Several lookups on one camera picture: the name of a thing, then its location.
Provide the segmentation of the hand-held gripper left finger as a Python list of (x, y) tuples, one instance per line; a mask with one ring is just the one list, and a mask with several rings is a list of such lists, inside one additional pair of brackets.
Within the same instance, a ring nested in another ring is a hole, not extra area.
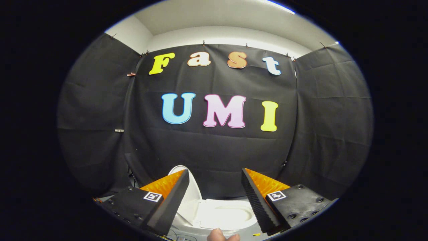
[(180, 170), (141, 188), (127, 187), (98, 206), (137, 231), (166, 236), (189, 181), (189, 171)]

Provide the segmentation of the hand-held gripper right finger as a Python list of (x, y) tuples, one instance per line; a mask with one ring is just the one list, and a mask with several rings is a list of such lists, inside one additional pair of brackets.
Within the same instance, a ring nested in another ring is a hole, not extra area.
[(241, 183), (261, 231), (268, 235), (295, 229), (335, 203), (302, 184), (289, 186), (248, 168), (242, 168)]

